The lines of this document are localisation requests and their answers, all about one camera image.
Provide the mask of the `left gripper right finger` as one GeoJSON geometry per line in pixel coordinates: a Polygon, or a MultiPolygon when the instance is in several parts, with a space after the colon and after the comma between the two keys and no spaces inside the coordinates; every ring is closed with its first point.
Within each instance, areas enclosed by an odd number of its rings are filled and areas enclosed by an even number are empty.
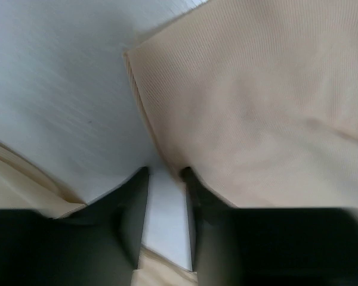
{"type": "Polygon", "coordinates": [[[180,176],[199,285],[358,285],[358,211],[237,208],[180,176]]]}

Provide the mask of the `beige trousers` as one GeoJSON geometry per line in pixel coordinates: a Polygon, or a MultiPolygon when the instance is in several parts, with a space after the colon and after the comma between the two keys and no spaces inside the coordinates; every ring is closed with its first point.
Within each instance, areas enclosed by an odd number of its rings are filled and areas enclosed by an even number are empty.
{"type": "Polygon", "coordinates": [[[187,167],[232,207],[358,211],[358,1],[0,1],[0,209],[142,167],[130,285],[199,285],[187,167]]]}

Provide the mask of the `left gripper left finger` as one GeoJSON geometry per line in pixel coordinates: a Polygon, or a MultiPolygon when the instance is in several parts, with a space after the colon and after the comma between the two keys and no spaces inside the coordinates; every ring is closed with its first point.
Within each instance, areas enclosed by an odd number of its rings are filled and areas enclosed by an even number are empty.
{"type": "Polygon", "coordinates": [[[0,285],[130,285],[138,268],[149,169],[63,218],[0,209],[0,285]]]}

